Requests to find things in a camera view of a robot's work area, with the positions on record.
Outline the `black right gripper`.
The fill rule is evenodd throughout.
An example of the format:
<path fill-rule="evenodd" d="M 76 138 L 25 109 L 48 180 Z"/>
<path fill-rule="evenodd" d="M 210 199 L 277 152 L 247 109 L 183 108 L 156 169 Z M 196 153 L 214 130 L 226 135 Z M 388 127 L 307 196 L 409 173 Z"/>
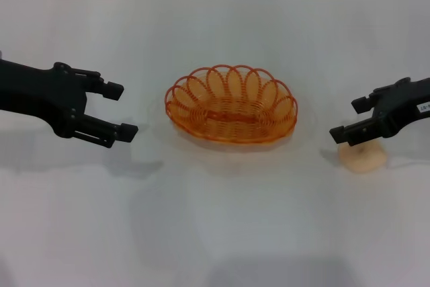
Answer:
<path fill-rule="evenodd" d="M 374 118 L 330 129 L 337 144 L 346 142 L 352 147 L 380 137 L 390 138 L 405 126 L 429 118 L 429 78 L 411 81 L 407 77 L 376 88 L 351 104 L 358 114 L 374 109 Z"/>

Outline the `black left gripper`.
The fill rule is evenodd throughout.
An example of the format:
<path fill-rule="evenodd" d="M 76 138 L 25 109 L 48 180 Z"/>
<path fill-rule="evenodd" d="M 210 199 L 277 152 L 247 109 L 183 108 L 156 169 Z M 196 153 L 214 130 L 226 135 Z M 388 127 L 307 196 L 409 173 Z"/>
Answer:
<path fill-rule="evenodd" d="M 105 148 L 116 141 L 131 143 L 138 127 L 85 115 L 85 92 L 118 101 L 124 86 L 106 83 L 97 71 L 63 63 L 41 70 L 1 60 L 2 110 L 39 118 L 62 138 L 77 138 Z"/>

